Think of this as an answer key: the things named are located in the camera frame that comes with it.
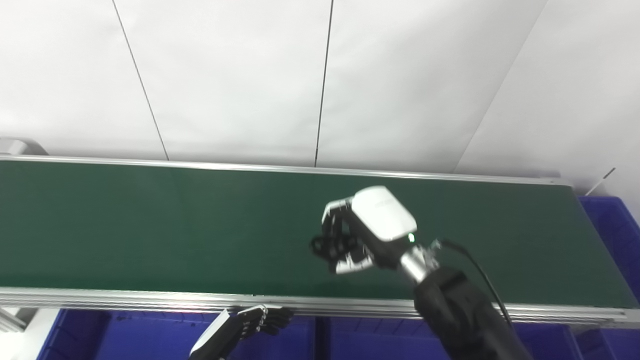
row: black cable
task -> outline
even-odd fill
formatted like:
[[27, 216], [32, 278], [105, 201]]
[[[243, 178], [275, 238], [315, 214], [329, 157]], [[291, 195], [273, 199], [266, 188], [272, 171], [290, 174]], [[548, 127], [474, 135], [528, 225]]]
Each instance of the black cable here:
[[493, 287], [493, 284], [491, 283], [491, 280], [489, 280], [489, 277], [486, 275], [486, 273], [484, 272], [484, 270], [482, 269], [480, 264], [477, 263], [477, 261], [473, 258], [473, 256], [471, 256], [471, 253], [464, 246], [462, 246], [459, 243], [456, 243], [456, 242], [454, 242], [452, 240], [449, 240], [447, 238], [439, 239], [438, 241], [443, 246], [446, 246], [446, 247], [448, 247], [448, 248], [450, 248], [452, 250], [455, 250], [455, 251], [459, 252], [460, 254], [463, 254], [464, 256], [466, 256], [469, 259], [469, 261], [471, 261], [471, 263], [476, 267], [476, 269], [478, 270], [478, 272], [480, 273], [480, 275], [484, 279], [486, 285], [489, 287], [489, 290], [491, 291], [491, 294], [495, 298], [495, 301], [498, 303], [498, 306], [500, 306], [500, 310], [502, 311], [502, 315], [504, 316], [505, 321], [507, 321], [507, 324], [510, 327], [513, 327], [513, 323], [511, 322], [511, 317], [509, 316], [509, 313], [507, 312], [507, 308], [504, 306], [504, 303], [502, 302], [502, 300], [498, 296], [498, 292], [495, 291], [495, 288]]

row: blue plastic bin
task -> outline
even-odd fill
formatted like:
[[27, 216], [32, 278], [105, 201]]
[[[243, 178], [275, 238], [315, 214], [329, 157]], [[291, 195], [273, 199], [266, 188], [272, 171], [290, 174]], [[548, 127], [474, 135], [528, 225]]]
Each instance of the blue plastic bin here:
[[[422, 320], [329, 318], [331, 360], [448, 360]], [[581, 360], [567, 325], [520, 323], [516, 332], [535, 360]]]
[[640, 227], [620, 198], [582, 196], [580, 202], [640, 301]]
[[[640, 227], [620, 198], [580, 202], [636, 299], [640, 301]], [[639, 360], [640, 330], [595, 329], [577, 336], [584, 360]]]
[[[38, 360], [186, 360], [215, 314], [62, 310]], [[313, 360], [315, 319], [241, 341], [228, 360]]]

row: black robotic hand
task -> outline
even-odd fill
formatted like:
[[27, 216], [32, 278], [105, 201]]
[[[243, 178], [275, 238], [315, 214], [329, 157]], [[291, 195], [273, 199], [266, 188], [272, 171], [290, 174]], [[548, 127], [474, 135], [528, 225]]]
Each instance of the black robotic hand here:
[[287, 327], [293, 312], [286, 307], [261, 304], [231, 316], [224, 310], [198, 338], [188, 360], [226, 359], [240, 340], [257, 332], [277, 335]]
[[416, 228], [413, 216], [387, 188], [372, 186], [326, 205], [322, 235], [311, 241], [311, 249], [329, 262], [332, 273], [374, 265], [395, 270], [413, 246]]

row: green conveyor belt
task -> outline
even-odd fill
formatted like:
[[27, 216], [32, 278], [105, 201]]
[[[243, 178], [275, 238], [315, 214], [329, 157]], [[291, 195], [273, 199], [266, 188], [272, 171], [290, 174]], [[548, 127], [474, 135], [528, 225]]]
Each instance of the green conveyor belt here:
[[0, 286], [410, 299], [308, 249], [328, 201], [377, 184], [505, 302], [637, 306], [569, 186], [34, 161], [0, 161]]

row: robotic arm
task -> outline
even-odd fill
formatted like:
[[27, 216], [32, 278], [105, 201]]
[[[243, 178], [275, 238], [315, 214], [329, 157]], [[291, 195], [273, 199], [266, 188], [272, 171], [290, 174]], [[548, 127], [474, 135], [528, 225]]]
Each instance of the robotic arm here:
[[331, 272], [374, 265], [403, 272], [414, 285], [416, 310], [453, 360], [532, 359], [491, 300], [463, 272], [440, 266], [435, 249], [414, 243], [415, 219], [384, 186], [327, 204], [322, 230], [311, 248], [329, 262]]

